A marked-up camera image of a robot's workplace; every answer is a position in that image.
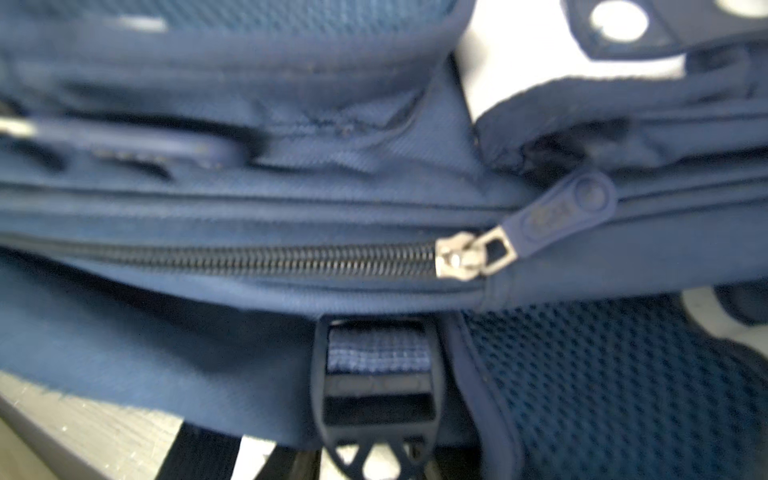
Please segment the navy blue student backpack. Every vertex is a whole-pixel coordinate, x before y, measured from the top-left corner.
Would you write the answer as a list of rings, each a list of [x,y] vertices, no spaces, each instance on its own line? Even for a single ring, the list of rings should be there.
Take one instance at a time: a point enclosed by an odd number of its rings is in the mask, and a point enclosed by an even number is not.
[[[1,367],[398,479],[767,475],[763,1],[5,1]]]

